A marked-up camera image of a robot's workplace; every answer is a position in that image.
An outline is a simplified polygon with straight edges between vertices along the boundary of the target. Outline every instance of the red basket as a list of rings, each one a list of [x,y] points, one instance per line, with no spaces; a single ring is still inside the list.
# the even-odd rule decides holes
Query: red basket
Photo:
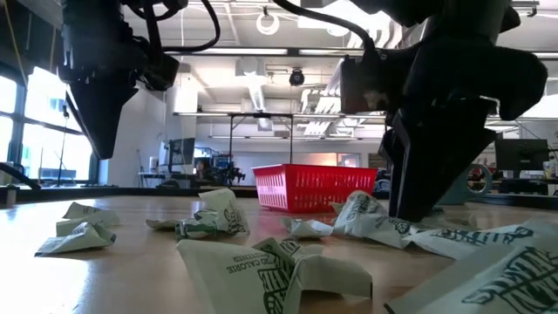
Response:
[[[260,205],[290,213],[333,211],[356,190],[372,193],[377,169],[306,165],[252,168]]]

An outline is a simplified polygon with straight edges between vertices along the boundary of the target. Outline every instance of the table surface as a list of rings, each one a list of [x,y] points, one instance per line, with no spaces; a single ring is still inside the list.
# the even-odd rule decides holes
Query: table surface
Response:
[[[176,251],[173,233],[154,232],[145,219],[185,218],[201,209],[197,198],[121,196],[78,201],[116,210],[121,225],[108,248],[56,257],[33,257],[71,201],[17,205],[0,209],[0,313],[204,313],[188,271]],[[256,199],[240,199],[249,237],[223,240],[245,246],[267,237],[283,239],[283,212],[260,209]],[[558,215],[528,208],[468,203],[447,207],[449,215],[475,215],[482,229],[537,217],[558,222]],[[329,222],[333,215],[298,215]],[[386,313],[384,303],[405,294],[453,261],[418,248],[331,236],[321,240],[323,254],[351,260],[369,271],[373,298],[305,293],[301,313]]]

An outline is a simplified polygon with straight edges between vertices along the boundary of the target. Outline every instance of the camera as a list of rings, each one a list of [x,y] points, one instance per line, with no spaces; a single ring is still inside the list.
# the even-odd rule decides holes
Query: camera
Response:
[[[301,69],[293,69],[290,74],[289,83],[291,86],[300,86],[304,84],[304,74]]]

